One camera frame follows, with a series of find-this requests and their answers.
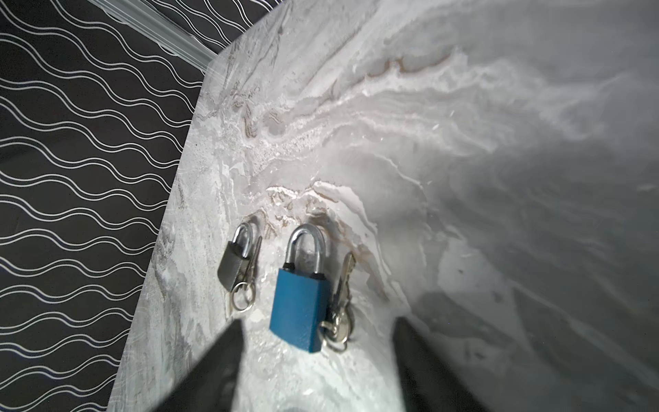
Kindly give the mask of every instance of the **gray metal strip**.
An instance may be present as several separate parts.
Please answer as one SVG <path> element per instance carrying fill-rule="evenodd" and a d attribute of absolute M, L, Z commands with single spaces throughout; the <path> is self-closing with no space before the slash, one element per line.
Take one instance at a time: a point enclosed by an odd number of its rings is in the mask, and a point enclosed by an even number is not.
<path fill-rule="evenodd" d="M 214 51 L 141 0 L 89 0 L 206 73 Z"/>

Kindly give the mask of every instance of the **blue padlock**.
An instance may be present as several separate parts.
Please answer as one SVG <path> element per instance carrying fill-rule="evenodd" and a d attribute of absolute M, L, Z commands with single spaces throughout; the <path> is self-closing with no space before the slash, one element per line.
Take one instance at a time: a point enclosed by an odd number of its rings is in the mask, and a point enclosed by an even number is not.
<path fill-rule="evenodd" d="M 295 247 L 304 234 L 314 238 L 313 273 L 295 270 Z M 322 273 L 324 261 L 323 234 L 309 223 L 298 226 L 289 239 L 284 266 L 279 269 L 270 318 L 270 330 L 275 335 L 311 353 L 322 346 L 318 325 L 325 320 L 330 298 L 331 285 Z"/>

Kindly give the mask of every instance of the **blue padlock body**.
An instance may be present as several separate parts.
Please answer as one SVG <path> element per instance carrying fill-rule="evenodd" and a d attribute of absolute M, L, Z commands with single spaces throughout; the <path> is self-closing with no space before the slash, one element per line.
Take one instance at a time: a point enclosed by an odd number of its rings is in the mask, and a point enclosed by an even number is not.
<path fill-rule="evenodd" d="M 324 275 L 279 269 L 270 330 L 295 347 L 318 352 L 318 325 L 325 320 L 329 298 L 330 282 Z"/>

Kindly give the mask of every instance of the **padlock shackle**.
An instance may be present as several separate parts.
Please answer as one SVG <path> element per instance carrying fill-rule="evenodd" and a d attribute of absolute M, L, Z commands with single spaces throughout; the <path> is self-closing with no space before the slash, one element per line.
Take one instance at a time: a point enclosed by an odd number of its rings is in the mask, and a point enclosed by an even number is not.
<path fill-rule="evenodd" d="M 246 221 L 239 224 L 238 229 L 236 229 L 236 233 L 233 234 L 233 240 L 231 242 L 238 244 L 238 238 L 240 237 L 242 231 L 245 232 L 245 239 L 247 239 L 247 241 L 245 242 L 245 246 L 243 246 L 242 256 L 243 258 L 247 259 L 249 257 L 250 247 L 252 246 L 252 238 L 254 237 L 252 226 Z"/>
<path fill-rule="evenodd" d="M 325 265 L 325 238 L 323 233 L 311 223 L 304 223 L 299 225 L 292 233 L 289 238 L 288 246 L 286 247 L 286 259 L 284 260 L 284 268 L 295 268 L 295 251 L 297 249 L 297 241 L 302 237 L 302 235 L 311 235 L 314 238 L 314 273 L 321 274 L 323 273 L 323 267 Z"/>

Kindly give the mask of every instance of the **padlock body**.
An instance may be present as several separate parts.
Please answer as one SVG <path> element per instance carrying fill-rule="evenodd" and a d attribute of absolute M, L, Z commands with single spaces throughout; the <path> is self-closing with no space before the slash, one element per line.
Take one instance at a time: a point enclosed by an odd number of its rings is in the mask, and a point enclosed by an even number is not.
<path fill-rule="evenodd" d="M 217 278 L 224 289 L 231 291 L 236 278 L 247 269 L 249 259 L 242 256 L 243 247 L 234 242 L 228 242 L 222 260 L 217 268 Z"/>
<path fill-rule="evenodd" d="M 279 269 L 270 330 L 295 347 L 318 352 L 318 325 L 325 320 L 329 297 L 330 282 L 324 275 Z"/>

